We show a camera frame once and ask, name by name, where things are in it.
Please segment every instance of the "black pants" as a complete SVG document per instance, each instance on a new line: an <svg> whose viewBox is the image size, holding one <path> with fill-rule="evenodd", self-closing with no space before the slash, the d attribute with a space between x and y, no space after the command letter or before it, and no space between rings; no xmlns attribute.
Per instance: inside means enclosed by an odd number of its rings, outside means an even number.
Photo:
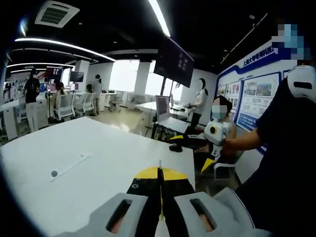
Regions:
<svg viewBox="0 0 316 237"><path fill-rule="evenodd" d="M192 121L191 121L191 127L196 127L198 125L198 121L199 118L201 117L201 115L197 114L197 113L193 113L192 115Z"/></svg>

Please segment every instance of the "floor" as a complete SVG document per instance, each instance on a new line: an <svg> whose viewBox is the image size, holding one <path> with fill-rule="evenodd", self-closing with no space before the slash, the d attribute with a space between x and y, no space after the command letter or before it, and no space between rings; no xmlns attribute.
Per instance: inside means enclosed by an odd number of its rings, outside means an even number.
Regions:
<svg viewBox="0 0 316 237"><path fill-rule="evenodd" d="M88 116L96 121L108 124L117 129L124 130L126 132L135 132L134 129L142 115L141 111L138 110L129 110L127 108L121 107L121 111L113 111L110 112L106 108L105 111L101 112L98 116ZM151 137L151 129L147 129L146 127L141 128L141 133L146 134L146 137ZM209 180L199 182L196 186L197 192L206 192L211 196L215 195L219 191L221 191L224 187L230 187L232 189L236 189L238 187L238 181L235 177L232 177L228 180L221 180L216 182L210 182Z"/></svg>

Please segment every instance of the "tv screen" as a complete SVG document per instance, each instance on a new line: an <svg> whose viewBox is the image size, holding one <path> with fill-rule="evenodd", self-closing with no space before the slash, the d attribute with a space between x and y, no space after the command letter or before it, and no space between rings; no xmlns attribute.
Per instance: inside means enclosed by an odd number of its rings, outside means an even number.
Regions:
<svg viewBox="0 0 316 237"><path fill-rule="evenodd" d="M45 72L45 81L57 79L60 80L63 69L61 68L47 68Z"/></svg>
<svg viewBox="0 0 316 237"><path fill-rule="evenodd" d="M82 72L70 72L69 81L83 82L83 73Z"/></svg>
<svg viewBox="0 0 316 237"><path fill-rule="evenodd" d="M175 41L164 36L154 73L190 87L193 68L193 58Z"/></svg>

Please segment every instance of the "white shirt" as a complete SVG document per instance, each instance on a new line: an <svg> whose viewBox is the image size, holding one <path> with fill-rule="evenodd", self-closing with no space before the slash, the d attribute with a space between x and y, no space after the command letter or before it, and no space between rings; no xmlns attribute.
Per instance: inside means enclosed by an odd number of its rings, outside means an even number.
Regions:
<svg viewBox="0 0 316 237"><path fill-rule="evenodd" d="M194 110L194 113L197 113L199 115L203 114L205 105L206 105L207 95L205 93L205 90L201 90L199 93L197 93L197 98L195 105L197 106Z"/></svg>
<svg viewBox="0 0 316 237"><path fill-rule="evenodd" d="M95 94L95 98L100 98L102 92L102 83L99 82L99 79L96 79L93 82L93 93Z"/></svg>

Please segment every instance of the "white pants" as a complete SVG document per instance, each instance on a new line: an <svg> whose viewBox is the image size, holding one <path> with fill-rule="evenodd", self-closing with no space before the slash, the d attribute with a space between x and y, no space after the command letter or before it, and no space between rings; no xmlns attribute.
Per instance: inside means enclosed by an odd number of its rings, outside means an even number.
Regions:
<svg viewBox="0 0 316 237"><path fill-rule="evenodd" d="M26 104L26 116L28 118L31 132L37 131L39 129L39 125L36 102Z"/></svg>

